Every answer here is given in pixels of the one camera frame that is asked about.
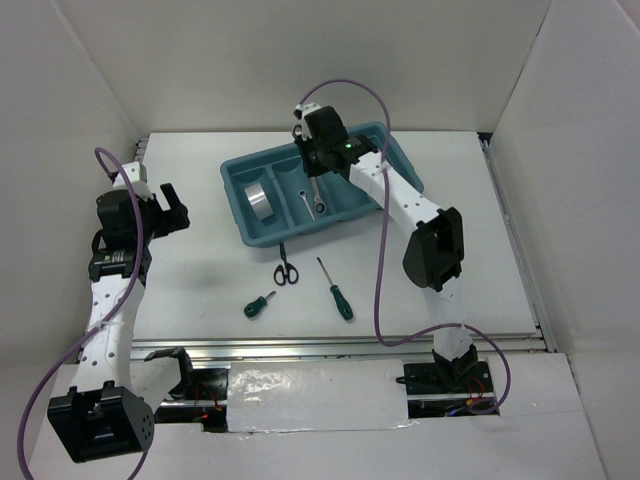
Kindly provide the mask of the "stubby green handled screwdriver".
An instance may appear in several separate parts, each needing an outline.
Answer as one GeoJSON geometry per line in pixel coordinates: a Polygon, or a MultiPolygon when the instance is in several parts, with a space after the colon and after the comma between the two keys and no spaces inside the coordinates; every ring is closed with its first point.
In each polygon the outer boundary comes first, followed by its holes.
{"type": "Polygon", "coordinates": [[[259,296],[255,300],[249,302],[243,309],[245,317],[248,319],[256,318],[275,295],[276,291],[271,291],[266,296],[259,296]]]}

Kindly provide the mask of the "white tape roll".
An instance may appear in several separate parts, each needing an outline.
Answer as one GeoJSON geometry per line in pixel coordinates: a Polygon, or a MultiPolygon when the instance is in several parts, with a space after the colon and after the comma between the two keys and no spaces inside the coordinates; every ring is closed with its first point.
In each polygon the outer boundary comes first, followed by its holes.
{"type": "Polygon", "coordinates": [[[258,220],[263,221],[274,215],[271,203],[260,182],[247,186],[244,189],[244,192],[247,201],[258,220]]]}

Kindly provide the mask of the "small silver ratchet wrench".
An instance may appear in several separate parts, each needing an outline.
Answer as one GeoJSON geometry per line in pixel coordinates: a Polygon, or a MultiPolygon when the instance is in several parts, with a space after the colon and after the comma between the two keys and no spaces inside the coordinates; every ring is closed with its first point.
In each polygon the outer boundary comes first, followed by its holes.
{"type": "Polygon", "coordinates": [[[314,210],[313,210],[313,208],[311,207],[311,205],[310,205],[310,203],[308,201],[306,191],[305,190],[300,190],[299,191],[299,197],[303,201],[303,203],[304,203],[304,205],[305,205],[305,207],[307,209],[307,212],[309,213],[309,216],[310,216],[311,220],[315,221],[316,220],[315,213],[314,213],[314,210]]]}

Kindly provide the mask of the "white foil-edged cover sheet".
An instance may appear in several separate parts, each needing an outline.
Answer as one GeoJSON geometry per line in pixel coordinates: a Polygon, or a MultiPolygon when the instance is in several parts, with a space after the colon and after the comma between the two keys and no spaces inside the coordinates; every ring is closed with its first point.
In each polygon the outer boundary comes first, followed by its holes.
{"type": "Polygon", "coordinates": [[[410,424],[399,360],[234,362],[231,432],[377,431],[410,424]]]}

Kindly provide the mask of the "black handled scissors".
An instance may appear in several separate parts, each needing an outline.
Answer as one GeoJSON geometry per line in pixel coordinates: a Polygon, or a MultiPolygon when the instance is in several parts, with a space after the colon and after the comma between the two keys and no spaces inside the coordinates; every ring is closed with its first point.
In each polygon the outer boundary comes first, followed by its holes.
{"type": "Polygon", "coordinates": [[[288,261],[284,243],[279,244],[280,264],[275,268],[273,280],[278,286],[294,285],[299,280],[299,272],[288,261]]]}

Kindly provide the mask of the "aluminium rail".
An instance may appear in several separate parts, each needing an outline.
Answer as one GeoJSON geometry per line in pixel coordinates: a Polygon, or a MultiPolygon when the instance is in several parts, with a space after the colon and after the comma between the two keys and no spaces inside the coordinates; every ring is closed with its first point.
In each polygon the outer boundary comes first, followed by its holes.
{"type": "Polygon", "coordinates": [[[144,162],[144,157],[148,147],[149,138],[140,138],[135,145],[134,160],[139,163],[144,162]]]}
{"type": "Polygon", "coordinates": [[[512,212],[510,211],[507,198],[501,185],[498,171],[492,157],[490,144],[493,134],[489,132],[477,132],[476,135],[478,137],[480,148],[482,150],[487,170],[489,172],[497,201],[499,203],[501,215],[505,224],[507,235],[509,237],[513,255],[521,277],[534,323],[537,330],[540,332],[541,340],[545,344],[545,350],[549,353],[558,353],[555,335],[548,325],[548,318],[545,308],[541,304],[541,299],[533,283],[529,265],[527,264],[526,258],[524,257],[524,254],[522,252],[522,244],[514,223],[514,218],[512,212]]]}
{"type": "Polygon", "coordinates": [[[370,337],[218,340],[136,340],[131,359],[142,361],[154,351],[182,347],[194,362],[325,360],[356,357],[416,357],[431,353],[428,338],[385,347],[370,337]]]}

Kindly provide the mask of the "long green handled screwdriver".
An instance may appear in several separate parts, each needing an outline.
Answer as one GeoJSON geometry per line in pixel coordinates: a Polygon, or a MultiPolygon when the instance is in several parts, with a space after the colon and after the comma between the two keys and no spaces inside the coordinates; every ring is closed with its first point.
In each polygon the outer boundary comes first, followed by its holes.
{"type": "Polygon", "coordinates": [[[330,285],[330,292],[334,298],[334,302],[336,305],[336,308],[338,310],[338,312],[340,313],[341,317],[345,320],[345,321],[351,321],[354,318],[354,313],[353,310],[351,308],[351,305],[349,304],[349,302],[346,300],[346,298],[344,297],[344,295],[342,294],[339,286],[337,284],[335,284],[333,282],[333,280],[331,279],[328,271],[326,270],[326,267],[324,266],[324,263],[322,262],[320,257],[316,258],[317,262],[319,263],[327,281],[329,282],[330,285]]]}

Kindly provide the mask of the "aluminium right side rail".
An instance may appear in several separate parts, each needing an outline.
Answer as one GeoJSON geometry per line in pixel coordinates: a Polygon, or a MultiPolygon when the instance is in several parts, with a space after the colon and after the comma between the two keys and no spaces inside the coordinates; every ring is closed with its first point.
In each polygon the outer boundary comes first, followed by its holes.
{"type": "Polygon", "coordinates": [[[512,212],[510,211],[507,198],[501,185],[498,171],[492,157],[490,144],[493,134],[489,132],[477,132],[476,135],[478,137],[480,148],[482,150],[487,170],[489,172],[497,201],[499,203],[501,215],[505,224],[507,235],[509,237],[513,255],[521,277],[534,323],[537,330],[540,332],[541,340],[545,344],[545,350],[549,353],[558,353],[555,335],[548,325],[548,318],[545,308],[541,304],[541,299],[533,283],[529,265],[527,264],[526,258],[524,257],[524,254],[522,252],[522,244],[514,223],[514,218],[512,212]]]}

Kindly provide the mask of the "aluminium front rail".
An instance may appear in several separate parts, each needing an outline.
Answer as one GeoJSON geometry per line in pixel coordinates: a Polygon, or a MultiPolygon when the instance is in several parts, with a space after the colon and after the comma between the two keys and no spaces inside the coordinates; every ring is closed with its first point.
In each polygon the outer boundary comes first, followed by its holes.
{"type": "Polygon", "coordinates": [[[416,357],[431,353],[428,338],[385,347],[370,337],[218,340],[136,340],[131,359],[142,361],[154,351],[182,347],[194,362],[325,360],[356,357],[416,357]]]}

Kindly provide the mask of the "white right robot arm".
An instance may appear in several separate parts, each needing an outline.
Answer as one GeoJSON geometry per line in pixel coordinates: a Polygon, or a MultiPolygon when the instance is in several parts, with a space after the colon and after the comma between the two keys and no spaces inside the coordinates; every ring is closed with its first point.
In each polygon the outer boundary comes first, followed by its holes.
{"type": "Polygon", "coordinates": [[[460,298],[464,259],[460,212],[427,199],[388,162],[382,149],[365,135],[347,132],[330,106],[297,105],[293,136],[308,176],[334,173],[383,207],[405,234],[408,244],[402,267],[424,292],[433,332],[433,357],[438,385],[460,390],[478,361],[460,298]]]}

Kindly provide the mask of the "large silver ratchet wrench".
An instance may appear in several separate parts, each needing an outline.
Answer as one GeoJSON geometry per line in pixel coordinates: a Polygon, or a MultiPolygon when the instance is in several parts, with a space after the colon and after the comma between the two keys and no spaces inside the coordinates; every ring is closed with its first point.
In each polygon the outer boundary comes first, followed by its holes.
{"type": "Polygon", "coordinates": [[[310,178],[313,191],[313,208],[317,214],[323,214],[326,211],[326,204],[321,197],[316,177],[310,178]]]}

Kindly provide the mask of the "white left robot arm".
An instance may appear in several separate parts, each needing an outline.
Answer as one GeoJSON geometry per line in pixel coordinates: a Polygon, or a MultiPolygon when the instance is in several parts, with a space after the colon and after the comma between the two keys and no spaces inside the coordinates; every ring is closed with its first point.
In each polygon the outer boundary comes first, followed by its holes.
{"type": "Polygon", "coordinates": [[[161,187],[167,209],[145,182],[133,186],[131,198],[118,179],[96,200],[101,227],[88,267],[92,336],[83,344],[68,392],[51,398],[47,409],[76,463],[148,451],[160,404],[169,397],[187,398],[197,387],[198,376],[182,347],[156,350],[138,371],[131,369],[134,325],[152,261],[149,244],[190,225],[172,184],[161,187]]]}

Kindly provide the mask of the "blue four-compartment tray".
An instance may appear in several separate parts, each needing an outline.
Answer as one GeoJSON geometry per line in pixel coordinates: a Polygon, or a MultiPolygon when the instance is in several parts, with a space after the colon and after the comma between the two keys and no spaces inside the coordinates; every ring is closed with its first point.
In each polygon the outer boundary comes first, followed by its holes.
{"type": "Polygon", "coordinates": [[[338,174],[328,173],[317,180],[327,211],[312,221],[299,197],[305,190],[313,204],[310,179],[303,170],[295,144],[290,143],[223,162],[220,172],[224,189],[239,228],[249,247],[268,248],[299,234],[313,234],[338,222],[359,219],[378,208],[365,192],[338,174]],[[260,182],[274,215],[260,221],[253,213],[244,189],[260,182]]]}

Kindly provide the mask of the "aluminium left side rail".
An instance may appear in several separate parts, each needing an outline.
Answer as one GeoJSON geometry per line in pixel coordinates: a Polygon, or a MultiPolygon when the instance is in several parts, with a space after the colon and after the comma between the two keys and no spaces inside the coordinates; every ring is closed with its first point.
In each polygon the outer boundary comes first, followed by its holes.
{"type": "Polygon", "coordinates": [[[139,163],[144,162],[144,157],[148,147],[149,138],[140,138],[135,145],[134,160],[139,163]]]}

